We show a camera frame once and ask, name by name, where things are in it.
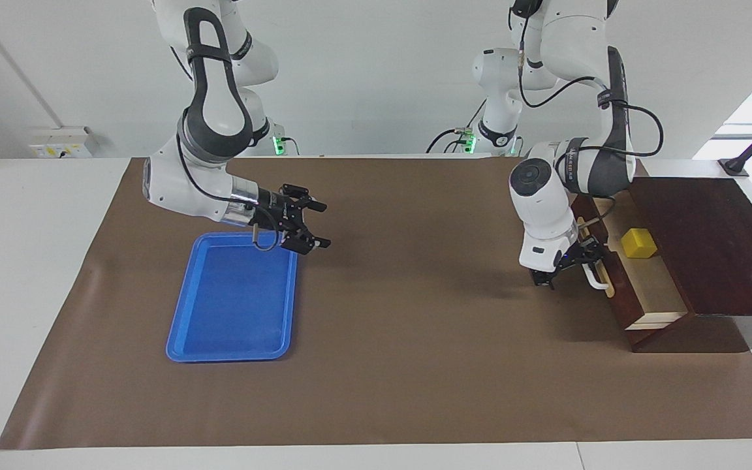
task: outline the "white table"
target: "white table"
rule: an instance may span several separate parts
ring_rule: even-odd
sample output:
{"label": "white table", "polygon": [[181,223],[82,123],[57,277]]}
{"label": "white table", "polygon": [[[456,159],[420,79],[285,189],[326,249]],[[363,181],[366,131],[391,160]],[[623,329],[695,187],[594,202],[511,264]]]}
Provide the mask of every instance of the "white table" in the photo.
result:
{"label": "white table", "polygon": [[[0,160],[0,434],[80,271],[128,159]],[[653,176],[722,176],[648,161]],[[752,185],[740,181],[752,200]],[[68,449],[0,452],[0,468],[746,468],[752,441]]]}

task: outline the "electrical socket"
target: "electrical socket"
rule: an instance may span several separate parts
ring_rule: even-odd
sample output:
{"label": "electrical socket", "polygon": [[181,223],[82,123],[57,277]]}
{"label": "electrical socket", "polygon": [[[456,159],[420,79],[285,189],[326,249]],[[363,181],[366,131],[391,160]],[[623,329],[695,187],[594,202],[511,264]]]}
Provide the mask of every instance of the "electrical socket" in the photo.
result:
{"label": "electrical socket", "polygon": [[39,158],[92,158],[98,143],[85,127],[35,129],[30,143]]}

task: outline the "blue tray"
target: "blue tray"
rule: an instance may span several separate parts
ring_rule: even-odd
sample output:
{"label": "blue tray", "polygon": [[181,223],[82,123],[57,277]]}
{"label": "blue tray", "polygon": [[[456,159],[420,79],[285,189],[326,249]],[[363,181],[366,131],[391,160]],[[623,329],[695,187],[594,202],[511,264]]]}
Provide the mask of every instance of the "blue tray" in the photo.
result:
{"label": "blue tray", "polygon": [[[274,243],[273,232],[259,244]],[[251,233],[206,233],[193,245],[167,357],[176,362],[274,360],[292,335],[296,253],[263,253]]]}

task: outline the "wooden cabinet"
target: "wooden cabinet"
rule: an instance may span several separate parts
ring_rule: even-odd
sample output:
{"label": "wooden cabinet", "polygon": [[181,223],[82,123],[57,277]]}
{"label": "wooden cabinet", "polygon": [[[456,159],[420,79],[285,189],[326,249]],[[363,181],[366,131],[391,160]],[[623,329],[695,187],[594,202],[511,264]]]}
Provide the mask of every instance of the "wooden cabinet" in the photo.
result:
{"label": "wooden cabinet", "polygon": [[[644,314],[641,299],[648,292],[638,292],[645,285],[637,282],[635,288],[621,256],[609,253],[604,265],[615,290],[609,302],[632,350],[752,349],[752,204],[739,185],[731,179],[638,178],[618,200],[650,230],[657,256],[686,306],[686,314],[668,326],[627,330]],[[596,204],[584,196],[577,197],[573,210],[585,220],[597,216]],[[591,233],[608,243],[604,223],[592,226]]]}

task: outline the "brown paper mat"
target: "brown paper mat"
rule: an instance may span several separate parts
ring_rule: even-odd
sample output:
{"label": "brown paper mat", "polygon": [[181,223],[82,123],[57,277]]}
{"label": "brown paper mat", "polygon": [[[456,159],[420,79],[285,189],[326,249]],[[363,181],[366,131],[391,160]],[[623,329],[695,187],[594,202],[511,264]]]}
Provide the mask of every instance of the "brown paper mat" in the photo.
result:
{"label": "brown paper mat", "polygon": [[633,354],[581,271],[518,265],[514,161],[247,160],[329,204],[282,360],[182,365],[165,341],[193,241],[131,163],[0,449],[752,437],[751,354]]}

